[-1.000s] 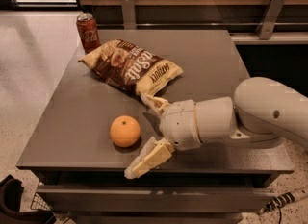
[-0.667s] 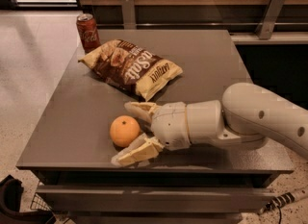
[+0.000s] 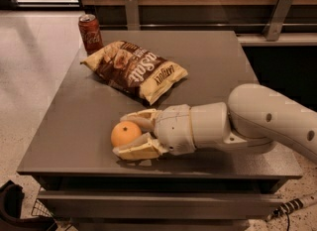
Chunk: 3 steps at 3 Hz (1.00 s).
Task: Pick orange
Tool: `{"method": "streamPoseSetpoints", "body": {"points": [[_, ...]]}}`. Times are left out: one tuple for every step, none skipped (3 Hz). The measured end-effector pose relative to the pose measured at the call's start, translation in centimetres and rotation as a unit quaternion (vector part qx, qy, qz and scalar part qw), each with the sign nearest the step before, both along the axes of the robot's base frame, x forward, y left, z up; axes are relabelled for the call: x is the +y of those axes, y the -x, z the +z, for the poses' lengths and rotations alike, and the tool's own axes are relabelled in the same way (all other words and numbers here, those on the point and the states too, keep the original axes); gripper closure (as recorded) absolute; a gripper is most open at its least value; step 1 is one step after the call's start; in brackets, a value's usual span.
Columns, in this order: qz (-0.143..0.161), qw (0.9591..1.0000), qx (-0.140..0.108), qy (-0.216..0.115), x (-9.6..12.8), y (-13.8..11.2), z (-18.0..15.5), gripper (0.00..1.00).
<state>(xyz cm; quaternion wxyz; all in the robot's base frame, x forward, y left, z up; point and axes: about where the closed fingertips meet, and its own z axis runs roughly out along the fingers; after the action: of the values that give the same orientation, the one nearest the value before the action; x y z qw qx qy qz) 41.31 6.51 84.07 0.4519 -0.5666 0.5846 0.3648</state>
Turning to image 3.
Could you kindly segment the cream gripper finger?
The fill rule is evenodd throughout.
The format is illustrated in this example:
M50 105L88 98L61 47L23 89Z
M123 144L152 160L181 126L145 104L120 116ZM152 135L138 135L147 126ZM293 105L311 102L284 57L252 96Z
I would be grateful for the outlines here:
M152 132L155 128L156 119L161 113L157 109L145 109L126 114L120 118L121 122L130 121L137 124L142 130Z
M113 153L122 160L139 161L156 159L167 153L167 149L150 133L145 133L129 144L115 147Z

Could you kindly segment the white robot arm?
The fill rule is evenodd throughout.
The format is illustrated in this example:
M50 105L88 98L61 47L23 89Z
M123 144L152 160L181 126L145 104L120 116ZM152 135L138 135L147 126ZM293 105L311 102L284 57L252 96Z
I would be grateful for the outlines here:
M261 154L280 143L317 163L317 113L258 84L236 87L227 102L146 109L120 120L143 131L113 149L122 160L179 156L207 148Z

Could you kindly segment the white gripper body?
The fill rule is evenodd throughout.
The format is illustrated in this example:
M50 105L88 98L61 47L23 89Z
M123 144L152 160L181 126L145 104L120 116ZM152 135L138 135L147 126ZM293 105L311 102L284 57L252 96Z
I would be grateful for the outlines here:
M172 155L194 153L190 107L183 104L164 109L156 119L154 134Z

